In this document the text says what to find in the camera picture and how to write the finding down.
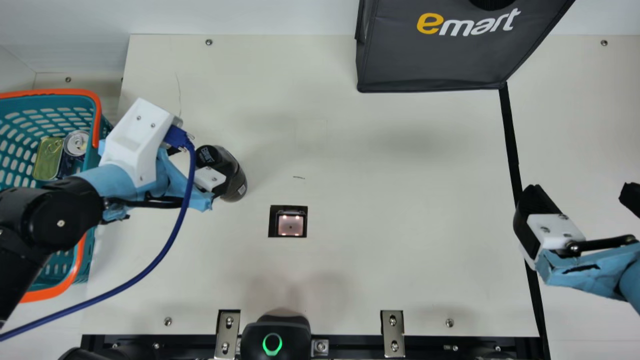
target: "white table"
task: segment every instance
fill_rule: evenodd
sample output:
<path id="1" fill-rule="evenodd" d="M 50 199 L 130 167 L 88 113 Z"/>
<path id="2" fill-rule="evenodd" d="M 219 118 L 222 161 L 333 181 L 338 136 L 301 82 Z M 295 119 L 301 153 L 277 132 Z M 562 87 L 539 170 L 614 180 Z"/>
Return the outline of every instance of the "white table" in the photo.
<path id="1" fill-rule="evenodd" d="M 243 328 L 286 307 L 319 334 L 379 334 L 380 310 L 402 309 L 410 335 L 537 336 L 497 92 L 360 94 L 354 58 L 349 36 L 131 37 L 120 113 L 143 97 L 181 114 L 249 192 L 190 211 L 146 279 L 85 311 L 84 333 L 212 334 L 219 309 L 241 309 Z M 307 238 L 267 237 L 281 204 L 309 207 Z M 90 295 L 146 266 L 175 217 L 105 227 Z"/>

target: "black shopping bag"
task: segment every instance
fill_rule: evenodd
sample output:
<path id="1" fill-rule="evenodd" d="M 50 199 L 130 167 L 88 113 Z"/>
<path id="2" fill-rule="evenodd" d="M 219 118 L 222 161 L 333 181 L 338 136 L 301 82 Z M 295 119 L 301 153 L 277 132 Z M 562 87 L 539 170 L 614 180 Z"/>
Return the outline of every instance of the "black shopping bag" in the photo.
<path id="1" fill-rule="evenodd" d="M 500 88 L 573 0 L 360 0 L 361 92 Z"/>

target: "white wall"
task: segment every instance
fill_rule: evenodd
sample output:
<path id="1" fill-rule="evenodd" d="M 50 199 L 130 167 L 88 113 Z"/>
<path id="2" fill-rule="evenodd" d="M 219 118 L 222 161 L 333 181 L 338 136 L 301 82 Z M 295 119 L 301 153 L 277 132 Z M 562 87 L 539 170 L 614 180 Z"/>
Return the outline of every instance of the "white wall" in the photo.
<path id="1" fill-rule="evenodd" d="M 0 92 L 29 90 L 36 73 L 0 46 Z"/>
<path id="2" fill-rule="evenodd" d="M 0 0 L 0 45 L 36 72 L 121 71 L 131 33 L 344 35 L 357 8 L 358 0 Z M 638 0 L 577 0 L 554 33 L 638 35 L 638 14 Z"/>

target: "shopping basket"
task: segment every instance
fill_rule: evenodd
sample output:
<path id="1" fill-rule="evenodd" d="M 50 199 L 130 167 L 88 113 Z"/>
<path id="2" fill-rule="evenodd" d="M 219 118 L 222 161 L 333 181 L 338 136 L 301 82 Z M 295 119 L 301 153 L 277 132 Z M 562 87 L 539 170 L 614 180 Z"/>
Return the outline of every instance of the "shopping basket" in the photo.
<path id="1" fill-rule="evenodd" d="M 40 141 L 47 136 L 64 138 L 76 130 L 89 132 L 90 145 L 84 159 L 72 161 L 71 174 L 98 166 L 98 142 L 111 130 L 102 116 L 98 96 L 80 89 L 0 94 L 0 190 L 14 186 L 39 188 L 46 184 L 33 179 L 32 174 Z M 50 299 L 71 284 L 86 282 L 94 230 L 87 231 L 72 250 L 54 253 L 21 302 Z"/>

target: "emart logo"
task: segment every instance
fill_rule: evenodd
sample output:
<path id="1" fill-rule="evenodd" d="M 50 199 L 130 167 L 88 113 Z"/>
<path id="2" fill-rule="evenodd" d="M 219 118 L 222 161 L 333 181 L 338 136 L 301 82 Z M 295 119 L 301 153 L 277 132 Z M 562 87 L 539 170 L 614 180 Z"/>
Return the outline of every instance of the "emart logo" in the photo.
<path id="1" fill-rule="evenodd" d="M 458 36 L 458 33 L 464 27 L 462 36 L 467 37 L 469 35 L 480 35 L 488 32 L 497 31 L 501 26 L 504 31 L 513 30 L 513 18 L 520 15 L 518 8 L 513 9 L 511 13 L 506 13 L 497 19 L 490 17 L 489 19 L 483 19 L 478 22 L 472 20 L 447 20 L 445 21 L 442 15 L 437 13 L 424 13 L 418 19 L 418 31 L 423 34 L 432 35 L 438 33 L 439 35 L 450 35 L 452 37 Z"/>

